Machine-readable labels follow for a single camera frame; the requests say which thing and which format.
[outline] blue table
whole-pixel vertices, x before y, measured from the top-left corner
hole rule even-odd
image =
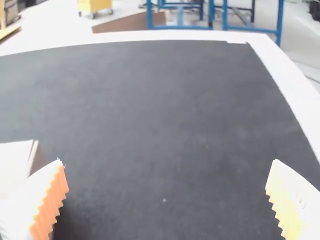
[[[192,2],[167,2],[167,0],[158,0],[159,9],[176,9],[177,10],[177,24],[176,25],[154,25],[153,24],[153,11],[151,0],[147,0],[147,25],[150,30],[160,29],[194,29],[194,30],[212,30],[213,21],[215,19],[215,9],[222,9],[222,25],[223,30],[243,30],[251,32],[259,32],[266,34],[276,35],[276,44],[280,46],[282,36],[282,25],[283,25],[283,12],[284,12],[284,0],[278,0],[278,13],[277,13],[277,24],[276,29],[267,29],[256,27],[255,21],[255,8],[256,0],[252,0],[250,8],[229,6],[228,0],[223,0],[223,5],[215,5],[214,0],[208,0],[208,26],[199,25],[184,25],[184,9],[199,9],[199,19],[204,18],[204,0],[192,1]],[[239,19],[244,23],[245,26],[233,26],[228,24],[228,10],[231,9]],[[241,11],[249,11],[250,19],[247,19]]]
[[[176,25],[154,25],[153,24],[153,11],[151,0],[147,0],[147,26],[150,30],[160,29],[193,29],[193,30],[212,30],[214,19],[214,0],[208,0],[208,25],[185,25],[184,24],[184,10],[185,9],[199,9],[199,19],[204,19],[204,1],[192,2],[167,2],[166,0],[158,0],[158,9],[176,9],[177,10],[177,24]]]
[[[243,8],[243,7],[233,7],[228,5],[228,0],[223,0],[222,6],[214,6],[215,8],[222,8],[222,24],[223,30],[244,30],[244,31],[252,31],[266,34],[275,34],[276,35],[276,44],[280,46],[281,44],[281,36],[282,36],[282,25],[283,25],[283,13],[284,13],[284,0],[278,0],[278,13],[277,13],[277,24],[276,29],[267,29],[256,27],[254,25],[255,21],[255,8],[256,8],[256,0],[252,0],[251,8]],[[239,19],[245,24],[245,26],[233,26],[228,24],[228,9],[233,10],[233,12],[239,17]],[[251,13],[250,20],[247,19],[240,11],[249,11]]]

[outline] concrete floor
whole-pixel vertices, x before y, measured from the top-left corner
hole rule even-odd
[[[142,0],[113,0],[113,15],[108,15],[107,10],[101,11],[98,18],[92,20],[85,15],[78,16],[77,0],[47,0],[21,13],[22,31],[0,44],[0,55],[19,49],[23,51],[23,45],[37,46],[43,42],[49,44],[67,39],[70,41],[92,35],[91,27],[94,25],[143,12],[137,8],[141,2]],[[229,0],[229,4],[249,7],[251,1]],[[277,0],[257,0],[255,24],[259,27],[275,28],[277,5]],[[172,13],[168,13],[167,19],[170,21],[175,18]],[[194,22],[195,16],[186,19]],[[230,16],[229,20],[233,24],[241,24],[236,16]],[[222,29],[219,16],[214,28]],[[281,48],[306,76],[320,82],[320,22],[312,20],[306,4],[285,3]],[[320,84],[316,81],[312,83],[320,92]]]

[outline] black rubber mat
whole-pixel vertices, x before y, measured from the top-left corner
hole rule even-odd
[[[282,240],[273,159],[320,168],[249,45],[103,43],[0,57],[0,140],[66,163],[55,240]]]

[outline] white border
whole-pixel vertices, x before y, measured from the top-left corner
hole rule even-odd
[[[158,40],[201,40],[249,43],[279,87],[320,160],[320,95],[289,57],[265,34],[208,30],[149,30],[100,33],[22,45],[0,55],[64,46]]]

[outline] brown board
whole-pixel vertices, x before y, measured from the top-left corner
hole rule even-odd
[[[154,25],[165,25],[166,22],[167,21],[165,12],[153,12]],[[147,12],[141,12],[93,26],[92,32],[94,34],[100,34],[108,32],[139,31],[147,29]]]

